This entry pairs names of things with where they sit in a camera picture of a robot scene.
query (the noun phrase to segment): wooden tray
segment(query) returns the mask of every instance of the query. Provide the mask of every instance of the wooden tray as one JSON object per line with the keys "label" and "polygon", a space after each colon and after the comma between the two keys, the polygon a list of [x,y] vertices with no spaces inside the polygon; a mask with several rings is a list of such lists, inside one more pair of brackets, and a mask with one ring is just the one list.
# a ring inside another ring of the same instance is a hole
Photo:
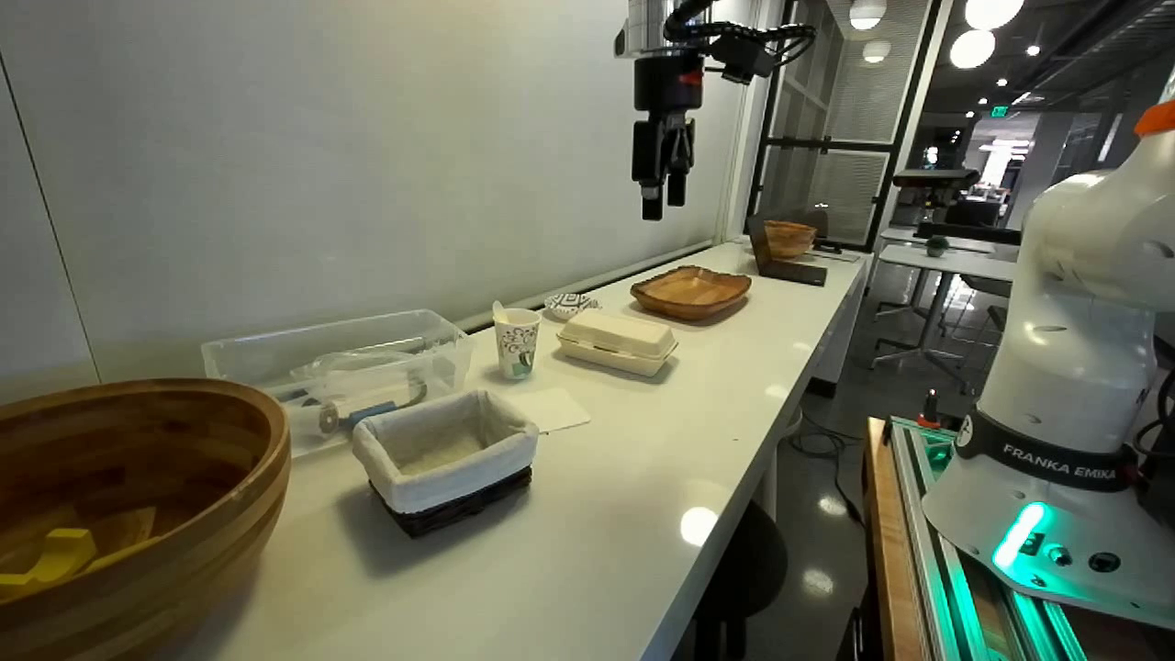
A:
{"label": "wooden tray", "polygon": [[707,323],[745,304],[748,277],[710,272],[681,264],[633,287],[633,297],[669,321]]}

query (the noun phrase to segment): floor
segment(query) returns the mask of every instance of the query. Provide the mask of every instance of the floor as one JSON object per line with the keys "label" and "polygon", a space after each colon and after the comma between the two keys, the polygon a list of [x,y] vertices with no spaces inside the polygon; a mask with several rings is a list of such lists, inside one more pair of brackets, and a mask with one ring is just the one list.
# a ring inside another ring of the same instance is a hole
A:
{"label": "floor", "polygon": [[803,420],[780,456],[780,532],[789,552],[789,572],[776,604],[748,622],[745,661],[834,661],[846,626],[866,590],[866,532],[857,521],[862,506],[862,426],[872,417],[920,417],[926,391],[939,391],[939,413],[975,407],[992,366],[999,326],[987,310],[999,297],[953,283],[945,323],[932,331],[938,349],[961,352],[961,377],[926,357],[872,366],[874,337],[920,337],[920,315],[885,314],[878,300],[905,300],[913,272],[880,270],[866,293],[853,352],[834,398],[803,398]]}

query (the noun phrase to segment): white wall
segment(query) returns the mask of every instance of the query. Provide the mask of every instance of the white wall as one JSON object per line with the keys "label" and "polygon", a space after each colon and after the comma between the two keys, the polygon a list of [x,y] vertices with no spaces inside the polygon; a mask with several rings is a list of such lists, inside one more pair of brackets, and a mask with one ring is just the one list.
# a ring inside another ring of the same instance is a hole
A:
{"label": "white wall", "polygon": [[0,69],[0,399],[96,377]]}
{"label": "white wall", "polygon": [[748,96],[710,82],[692,206],[643,223],[625,6],[0,0],[100,374],[191,374],[197,341],[292,323],[469,315],[721,235]]}

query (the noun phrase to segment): clear plastic container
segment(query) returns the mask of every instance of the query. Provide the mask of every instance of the clear plastic container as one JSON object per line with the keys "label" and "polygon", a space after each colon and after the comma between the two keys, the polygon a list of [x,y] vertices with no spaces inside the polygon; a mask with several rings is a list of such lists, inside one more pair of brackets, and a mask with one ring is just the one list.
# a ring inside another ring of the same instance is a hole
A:
{"label": "clear plastic container", "polygon": [[346,440],[338,417],[396,413],[458,393],[469,337],[430,310],[359,315],[202,346],[205,374],[277,398],[292,420],[294,456]]}

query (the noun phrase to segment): white robot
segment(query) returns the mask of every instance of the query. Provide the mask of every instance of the white robot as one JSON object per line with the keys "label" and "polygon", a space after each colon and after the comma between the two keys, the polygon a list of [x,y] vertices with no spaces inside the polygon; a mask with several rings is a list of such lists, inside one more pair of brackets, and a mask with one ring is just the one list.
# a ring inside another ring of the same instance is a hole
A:
{"label": "white robot", "polygon": [[1175,630],[1175,532],[1124,452],[1175,310],[1175,102],[1137,137],[1032,206],[987,387],[923,510],[1019,590]]}

